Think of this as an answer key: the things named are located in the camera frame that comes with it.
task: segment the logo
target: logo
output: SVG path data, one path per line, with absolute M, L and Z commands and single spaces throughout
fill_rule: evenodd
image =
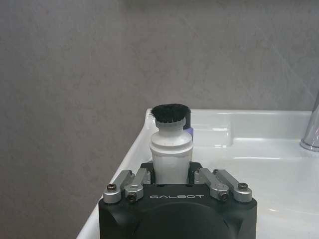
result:
M 180 199 L 182 199 L 182 198 L 202 198 L 202 197 L 204 197 L 204 195 L 177 195 L 175 197 L 171 196 L 171 195 L 167 195 L 167 196 L 166 195 L 161 195 L 161 196 L 159 196 L 159 195 L 151 195 L 150 196 L 151 199 L 161 199 L 161 198 L 165 198 L 165 199 L 169 199 L 169 198 L 177 199 L 177 198 L 180 198 Z

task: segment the screw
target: screw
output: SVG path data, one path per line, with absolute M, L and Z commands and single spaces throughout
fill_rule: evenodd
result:
M 136 193 L 131 192 L 127 195 L 126 199 L 130 202 L 130 203 L 134 203 L 136 202 L 137 196 Z
M 106 189 L 107 189 L 109 192 L 114 192 L 114 191 L 116 191 L 116 184 L 110 183 L 110 184 L 106 187 Z
M 225 192 L 220 192 L 218 196 L 222 202 L 226 202 L 228 200 L 228 194 Z
M 248 189 L 248 184 L 247 183 L 239 183 L 238 184 L 238 189 L 247 190 Z

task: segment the brush bristles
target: brush bristles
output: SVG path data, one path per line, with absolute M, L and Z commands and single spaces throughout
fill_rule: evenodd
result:
M 155 106 L 151 110 L 151 115 L 154 116 L 158 122 L 172 123 L 184 119 L 189 112 L 189 107 L 185 105 L 168 104 Z

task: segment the chrome faucet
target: chrome faucet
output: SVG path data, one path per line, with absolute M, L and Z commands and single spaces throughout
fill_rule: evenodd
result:
M 305 149 L 319 152 L 319 92 L 308 123 L 306 134 L 300 141 L 300 145 Z

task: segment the sink basin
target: sink basin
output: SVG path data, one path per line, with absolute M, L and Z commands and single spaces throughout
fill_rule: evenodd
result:
M 319 238 L 319 153 L 299 146 L 310 115 L 192 110 L 193 161 L 226 169 L 249 185 L 258 202 L 257 239 Z M 151 159 L 149 141 L 156 130 L 147 110 L 144 127 L 112 181 L 121 170 L 136 172 Z M 99 238 L 97 208 L 78 236 L 87 238 Z

